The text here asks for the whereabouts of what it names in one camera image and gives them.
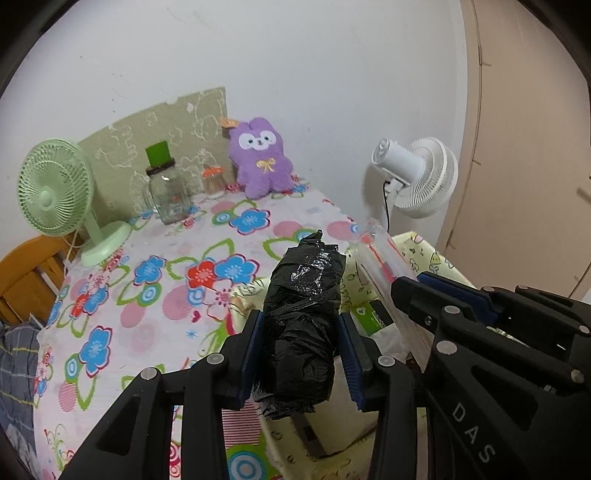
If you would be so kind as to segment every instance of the small glass jar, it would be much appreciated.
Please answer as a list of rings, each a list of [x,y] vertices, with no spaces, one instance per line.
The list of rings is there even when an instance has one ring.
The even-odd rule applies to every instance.
[[[223,179],[223,168],[206,167],[201,173],[207,198],[217,200],[226,193],[226,181]]]

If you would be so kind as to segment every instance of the black plastic bag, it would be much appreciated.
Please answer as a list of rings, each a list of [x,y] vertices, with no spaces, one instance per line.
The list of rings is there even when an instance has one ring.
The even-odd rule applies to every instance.
[[[269,419],[312,413],[330,397],[346,257],[321,238],[318,230],[288,249],[271,276],[253,388]]]

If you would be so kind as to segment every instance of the wooden chair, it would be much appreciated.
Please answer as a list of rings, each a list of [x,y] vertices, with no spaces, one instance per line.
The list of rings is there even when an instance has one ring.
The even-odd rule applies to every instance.
[[[18,324],[28,321],[32,313],[46,322],[56,295],[41,272],[46,273],[59,290],[64,281],[62,258],[68,250],[62,238],[41,235],[19,245],[0,261],[0,316],[8,323]],[[70,259],[75,256],[76,249],[73,249]]]

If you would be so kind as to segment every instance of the yellow bow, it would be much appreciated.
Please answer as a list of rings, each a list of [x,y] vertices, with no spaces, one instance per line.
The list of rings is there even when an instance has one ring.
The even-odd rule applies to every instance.
[[[275,171],[271,167],[271,165],[275,165],[275,159],[273,157],[268,158],[267,160],[259,160],[256,162],[256,166],[262,168],[263,173],[267,173],[268,171]]]

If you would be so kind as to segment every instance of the orange jar lid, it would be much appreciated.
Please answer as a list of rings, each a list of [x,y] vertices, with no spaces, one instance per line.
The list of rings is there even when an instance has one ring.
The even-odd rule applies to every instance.
[[[213,175],[217,175],[223,172],[223,168],[221,167],[209,167],[202,171],[201,176],[206,179]]]

